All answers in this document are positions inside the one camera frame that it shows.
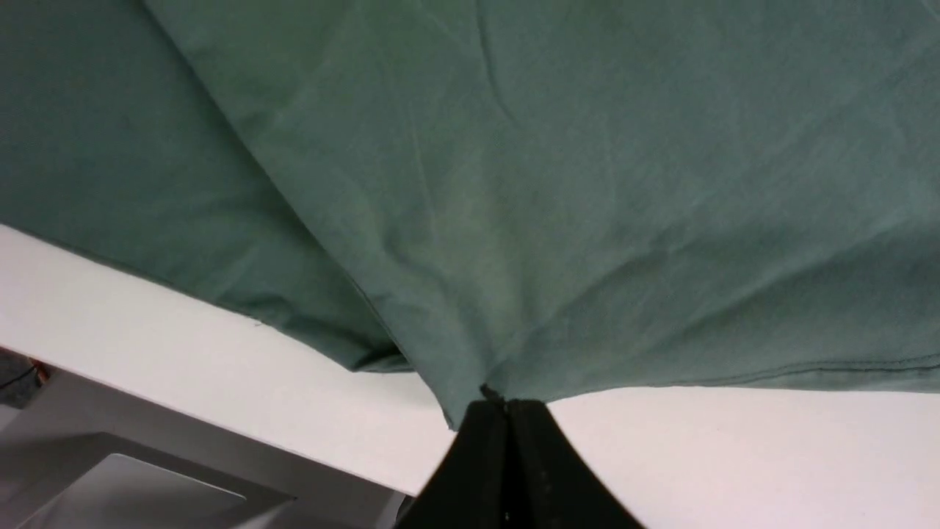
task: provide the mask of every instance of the cable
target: cable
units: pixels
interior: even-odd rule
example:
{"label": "cable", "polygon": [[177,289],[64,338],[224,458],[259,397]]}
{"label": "cable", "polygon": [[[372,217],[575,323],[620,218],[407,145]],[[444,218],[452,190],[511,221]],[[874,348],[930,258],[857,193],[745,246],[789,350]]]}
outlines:
{"label": "cable", "polygon": [[18,377],[13,378],[13,379],[12,379],[11,381],[9,381],[9,382],[4,382],[3,385],[0,385],[0,392],[2,392],[3,390],[5,390],[6,388],[12,386],[13,384],[16,384],[16,383],[19,382],[20,380],[23,380],[24,378],[29,377],[29,375],[30,375],[32,372],[34,372],[34,371],[36,371],[36,366],[35,366],[35,365],[34,365],[33,367],[30,367],[29,369],[27,369],[26,372],[23,373],[22,375],[19,375]]}

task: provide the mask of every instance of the green cloth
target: green cloth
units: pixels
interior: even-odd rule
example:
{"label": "green cloth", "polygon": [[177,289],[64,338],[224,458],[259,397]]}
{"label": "green cloth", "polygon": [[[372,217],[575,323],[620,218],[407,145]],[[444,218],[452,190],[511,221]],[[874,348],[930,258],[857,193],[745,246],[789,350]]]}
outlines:
{"label": "green cloth", "polygon": [[0,221],[400,349],[453,424],[483,382],[940,391],[936,0],[91,4],[127,26],[4,17]]}
{"label": "green cloth", "polygon": [[0,222],[350,369],[408,368],[143,5],[2,2],[0,71]]}

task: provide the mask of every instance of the white surface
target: white surface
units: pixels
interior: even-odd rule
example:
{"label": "white surface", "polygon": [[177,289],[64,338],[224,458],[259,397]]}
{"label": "white surface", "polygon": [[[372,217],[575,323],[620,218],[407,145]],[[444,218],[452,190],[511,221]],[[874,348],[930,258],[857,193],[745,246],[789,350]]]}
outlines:
{"label": "white surface", "polygon": [[[347,373],[2,226],[0,345],[412,493],[453,435],[417,376]],[[940,395],[631,389],[551,408],[650,529],[940,527]]]}

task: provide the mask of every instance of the metal frame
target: metal frame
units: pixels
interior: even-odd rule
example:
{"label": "metal frame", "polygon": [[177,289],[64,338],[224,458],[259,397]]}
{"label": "metal frame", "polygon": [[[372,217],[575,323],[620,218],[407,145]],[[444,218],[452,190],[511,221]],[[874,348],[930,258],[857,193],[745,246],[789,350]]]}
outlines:
{"label": "metal frame", "polygon": [[206,529],[252,529],[269,521],[293,498],[262,485],[221,473],[181,457],[148,448],[108,433],[97,433],[67,440],[57,445],[54,454],[68,450],[70,456],[48,472],[28,479],[30,485],[0,505],[0,527],[16,529],[25,525],[46,505],[91,471],[106,457],[120,454],[148,463],[172,473],[242,496],[244,502],[212,517],[194,522],[193,527]]}

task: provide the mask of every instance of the black clip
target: black clip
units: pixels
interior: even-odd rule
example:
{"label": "black clip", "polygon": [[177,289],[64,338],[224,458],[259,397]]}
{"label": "black clip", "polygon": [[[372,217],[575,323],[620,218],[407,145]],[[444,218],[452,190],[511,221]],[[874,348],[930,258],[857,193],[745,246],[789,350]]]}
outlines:
{"label": "black clip", "polygon": [[540,401],[467,407],[457,438],[397,529],[643,529]]}

